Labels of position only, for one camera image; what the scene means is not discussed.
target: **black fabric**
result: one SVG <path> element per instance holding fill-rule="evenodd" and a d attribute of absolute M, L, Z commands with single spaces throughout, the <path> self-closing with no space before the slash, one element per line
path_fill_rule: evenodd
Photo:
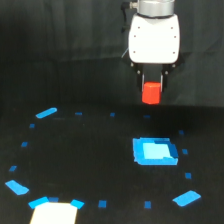
<path fill-rule="evenodd" d="M 185 65 L 169 77 L 162 104 L 224 106 L 223 2 L 176 1 Z M 120 63 L 128 46 L 121 3 L 2 0 L 2 101 L 140 104 L 135 77 Z M 133 13 L 127 10 L 128 23 Z M 146 80 L 160 81 L 160 71 L 145 66 Z"/>

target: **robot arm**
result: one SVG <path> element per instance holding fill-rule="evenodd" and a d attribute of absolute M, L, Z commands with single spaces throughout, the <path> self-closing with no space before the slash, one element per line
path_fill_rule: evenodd
<path fill-rule="evenodd" d="M 136 9 L 131 25 L 125 24 L 122 32 L 129 29 L 128 51 L 130 65 L 137 73 L 137 85 L 144 91 L 143 64 L 162 64 L 160 90 L 167 87 L 168 75 L 181 63 L 179 53 L 180 29 L 177 15 L 174 14 L 175 0 L 138 0 L 124 2 L 121 9 L 126 23 L 126 9 Z"/>

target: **white square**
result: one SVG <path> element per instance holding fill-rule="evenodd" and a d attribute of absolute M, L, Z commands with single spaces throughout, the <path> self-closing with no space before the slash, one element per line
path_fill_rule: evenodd
<path fill-rule="evenodd" d="M 145 159 L 173 158 L 166 144 L 143 143 L 143 151 Z"/>
<path fill-rule="evenodd" d="M 30 224 L 74 224 L 77 208 L 69 203 L 47 202 L 38 205 Z"/>

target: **red cube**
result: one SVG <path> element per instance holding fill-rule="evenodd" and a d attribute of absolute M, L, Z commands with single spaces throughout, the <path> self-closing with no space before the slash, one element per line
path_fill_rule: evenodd
<path fill-rule="evenodd" d="M 146 82 L 142 93 L 142 102 L 147 104 L 159 104 L 161 100 L 161 83 Z"/>

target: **blue tape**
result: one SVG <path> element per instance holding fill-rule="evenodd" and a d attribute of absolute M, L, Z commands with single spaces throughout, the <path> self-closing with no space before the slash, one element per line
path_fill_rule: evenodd
<path fill-rule="evenodd" d="M 23 142 L 21 147 L 27 147 L 27 145 L 28 145 L 28 142 Z"/>
<path fill-rule="evenodd" d="M 41 119 L 57 112 L 57 108 L 50 108 L 36 115 L 37 118 Z"/>
<path fill-rule="evenodd" d="M 99 204 L 98 204 L 98 207 L 99 208 L 106 208 L 107 207 L 107 201 L 100 200 Z"/>
<path fill-rule="evenodd" d="M 9 169 L 9 171 L 10 171 L 10 172 L 13 172 L 13 171 L 16 170 L 16 168 L 17 168 L 17 166 L 11 166 L 11 168 Z"/>
<path fill-rule="evenodd" d="M 191 179 L 191 173 L 185 173 L 185 178 L 186 179 Z"/>
<path fill-rule="evenodd" d="M 84 202 L 77 201 L 77 200 L 72 200 L 71 205 L 75 206 L 76 208 L 80 209 L 84 205 Z"/>
<path fill-rule="evenodd" d="M 35 128 L 35 124 L 30 124 L 30 128 Z"/>
<path fill-rule="evenodd" d="M 155 141 L 168 142 L 169 138 L 140 138 L 133 139 L 134 161 L 139 165 L 177 165 L 178 158 L 145 159 L 143 144 Z"/>
<path fill-rule="evenodd" d="M 184 155 L 188 155 L 187 149 L 182 149 L 182 152 L 183 152 Z"/>
<path fill-rule="evenodd" d="M 176 202 L 180 207 L 190 204 L 191 202 L 201 198 L 201 195 L 195 191 L 188 191 L 185 194 L 174 198 L 173 201 Z"/>
<path fill-rule="evenodd" d="M 145 208 L 151 209 L 151 201 L 145 201 Z"/>
<path fill-rule="evenodd" d="M 150 118 L 151 116 L 150 115 L 144 115 L 143 117 L 144 118 Z"/>
<path fill-rule="evenodd" d="M 22 185 L 18 184 L 16 181 L 11 180 L 9 182 L 6 182 L 5 185 L 9 187 L 15 194 L 22 195 L 26 194 L 29 189 L 26 187 L 23 187 Z"/>
<path fill-rule="evenodd" d="M 42 205 L 46 202 L 49 202 L 48 198 L 47 197 L 43 197 L 43 198 L 39 198 L 35 201 L 31 201 L 28 203 L 28 205 L 30 206 L 30 208 L 34 209 L 36 208 L 38 205 Z"/>
<path fill-rule="evenodd" d="M 49 197 L 48 200 L 49 200 L 49 202 L 58 202 L 59 198 Z"/>
<path fill-rule="evenodd" d="M 179 134 L 180 134 L 180 135 L 184 135 L 184 131 L 183 131 L 183 130 L 180 130 L 180 131 L 179 131 Z"/>

